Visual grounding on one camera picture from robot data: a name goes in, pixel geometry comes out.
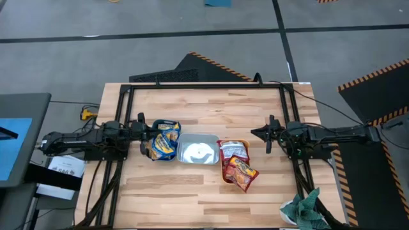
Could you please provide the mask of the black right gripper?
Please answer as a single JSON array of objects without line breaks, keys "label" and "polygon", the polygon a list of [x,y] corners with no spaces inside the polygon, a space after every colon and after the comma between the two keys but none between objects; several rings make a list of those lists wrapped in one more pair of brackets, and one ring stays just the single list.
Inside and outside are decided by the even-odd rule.
[{"label": "black right gripper", "polygon": [[279,147],[287,154],[287,147],[283,138],[285,128],[281,126],[278,119],[275,119],[274,115],[269,115],[269,124],[264,125],[261,128],[255,128],[251,130],[251,133],[260,138],[263,142],[266,142],[266,153],[272,152],[272,144],[276,141]]}]

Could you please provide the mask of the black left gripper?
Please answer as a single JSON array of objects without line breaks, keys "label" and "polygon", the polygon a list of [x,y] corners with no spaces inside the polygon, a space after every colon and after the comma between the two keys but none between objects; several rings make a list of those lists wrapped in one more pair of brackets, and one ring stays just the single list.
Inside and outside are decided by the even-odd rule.
[{"label": "black left gripper", "polygon": [[161,129],[152,128],[146,124],[143,112],[140,112],[137,115],[137,119],[131,122],[130,129],[130,138],[133,141],[140,142],[140,152],[142,155],[148,155],[149,153],[149,150],[146,148],[149,137],[156,137],[162,133]]}]

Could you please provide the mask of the red Maruchan noodle pack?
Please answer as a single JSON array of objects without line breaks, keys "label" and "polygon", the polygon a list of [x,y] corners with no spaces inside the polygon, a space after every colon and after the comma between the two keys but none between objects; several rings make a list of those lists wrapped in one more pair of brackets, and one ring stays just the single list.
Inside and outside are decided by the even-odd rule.
[{"label": "red Maruchan noodle pack", "polygon": [[251,168],[250,165],[241,158],[231,157],[224,168],[223,177],[246,193],[258,175],[259,172]]},{"label": "red Maruchan noodle pack", "polygon": [[250,162],[250,156],[247,151],[247,146],[243,141],[226,141],[218,140],[219,153],[222,160],[222,165],[226,165],[231,157],[238,157],[247,164]]}]

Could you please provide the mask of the teal plastic bin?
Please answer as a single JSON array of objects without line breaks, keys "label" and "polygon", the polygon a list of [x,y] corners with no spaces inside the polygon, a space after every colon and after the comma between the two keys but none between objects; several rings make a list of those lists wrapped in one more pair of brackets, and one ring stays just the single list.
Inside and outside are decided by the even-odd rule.
[{"label": "teal plastic bin", "polygon": [[[153,128],[158,128],[158,125],[161,124],[161,123],[176,123],[176,122],[178,122],[178,121],[158,119],[158,120],[156,120],[156,121],[153,123]],[[171,144],[171,146],[172,146],[175,150],[177,150],[178,140],[177,140],[176,142],[170,141],[170,144]]]}]

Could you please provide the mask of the grey plastic bin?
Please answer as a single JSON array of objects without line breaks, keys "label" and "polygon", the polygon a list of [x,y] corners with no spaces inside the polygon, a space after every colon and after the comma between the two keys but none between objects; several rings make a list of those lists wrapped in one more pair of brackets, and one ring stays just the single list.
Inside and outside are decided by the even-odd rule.
[{"label": "grey plastic bin", "polygon": [[178,138],[177,160],[185,164],[216,164],[219,162],[218,140],[212,134],[183,133]]}]

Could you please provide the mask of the yellow power plug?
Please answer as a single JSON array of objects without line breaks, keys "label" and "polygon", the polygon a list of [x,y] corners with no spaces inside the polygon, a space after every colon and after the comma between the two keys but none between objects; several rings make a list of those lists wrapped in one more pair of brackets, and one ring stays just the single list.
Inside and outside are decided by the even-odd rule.
[{"label": "yellow power plug", "polygon": [[98,116],[97,113],[91,112],[88,109],[83,109],[80,113],[80,120],[86,121],[90,118],[95,118],[97,116]]}]

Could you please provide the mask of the green potted plant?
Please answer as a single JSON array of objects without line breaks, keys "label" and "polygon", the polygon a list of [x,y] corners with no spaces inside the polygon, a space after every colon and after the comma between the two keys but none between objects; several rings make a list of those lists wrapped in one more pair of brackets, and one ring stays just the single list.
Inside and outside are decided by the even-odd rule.
[{"label": "green potted plant", "polygon": [[331,229],[324,216],[314,210],[319,194],[319,188],[312,190],[304,199],[297,194],[292,201],[281,206],[280,214],[294,222],[299,230]]}]

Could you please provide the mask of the white plant pot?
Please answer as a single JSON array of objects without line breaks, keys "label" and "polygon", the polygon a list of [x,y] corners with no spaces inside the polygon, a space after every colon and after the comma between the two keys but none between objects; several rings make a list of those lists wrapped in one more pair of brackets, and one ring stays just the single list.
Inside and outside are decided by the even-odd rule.
[{"label": "white plant pot", "polygon": [[283,213],[281,211],[282,208],[284,208],[285,206],[287,206],[288,204],[291,204],[292,201],[286,201],[284,203],[281,204],[280,208],[279,208],[279,214],[281,216],[281,218],[283,219],[283,221],[285,221],[287,224],[291,224],[291,225],[296,225],[297,223],[292,220],[291,218],[289,218],[285,213]]}]

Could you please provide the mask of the white printed paper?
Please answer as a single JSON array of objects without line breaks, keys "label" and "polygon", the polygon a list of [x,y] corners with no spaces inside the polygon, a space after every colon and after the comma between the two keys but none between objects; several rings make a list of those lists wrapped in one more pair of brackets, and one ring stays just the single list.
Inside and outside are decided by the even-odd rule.
[{"label": "white printed paper", "polygon": [[68,155],[53,157],[48,169],[81,178],[85,170],[85,161]]}]

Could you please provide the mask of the black cart bar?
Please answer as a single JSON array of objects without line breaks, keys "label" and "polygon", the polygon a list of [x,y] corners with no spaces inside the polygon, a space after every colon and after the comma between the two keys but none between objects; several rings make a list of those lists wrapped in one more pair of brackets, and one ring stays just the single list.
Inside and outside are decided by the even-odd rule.
[{"label": "black cart bar", "polygon": [[78,191],[81,188],[82,178],[53,171],[39,165],[29,164],[23,182],[40,183]]}]

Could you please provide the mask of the white paper sheet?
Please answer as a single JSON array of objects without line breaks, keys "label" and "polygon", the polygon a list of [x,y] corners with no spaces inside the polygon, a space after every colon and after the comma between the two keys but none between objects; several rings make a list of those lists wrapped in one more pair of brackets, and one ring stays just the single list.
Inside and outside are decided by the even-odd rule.
[{"label": "white paper sheet", "polygon": [[39,184],[36,193],[40,195],[56,197],[56,198],[65,199],[65,200],[71,200],[73,198],[75,191],[65,189],[65,188],[55,187],[52,185]]}]

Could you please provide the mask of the dark grey cart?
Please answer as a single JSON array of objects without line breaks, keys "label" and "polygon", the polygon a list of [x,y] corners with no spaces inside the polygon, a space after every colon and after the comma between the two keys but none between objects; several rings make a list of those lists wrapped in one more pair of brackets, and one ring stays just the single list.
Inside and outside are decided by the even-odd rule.
[{"label": "dark grey cart", "polygon": [[24,183],[50,103],[49,93],[0,95],[0,118],[31,118],[31,126],[7,181],[0,181],[0,230],[22,230],[36,183]]}]

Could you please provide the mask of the blue floor mat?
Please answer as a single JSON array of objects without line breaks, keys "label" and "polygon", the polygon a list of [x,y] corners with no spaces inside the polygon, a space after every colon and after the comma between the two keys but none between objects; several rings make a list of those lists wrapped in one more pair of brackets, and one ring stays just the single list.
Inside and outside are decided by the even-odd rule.
[{"label": "blue floor mat", "polygon": [[230,8],[232,0],[204,0],[204,5],[208,7]]}]

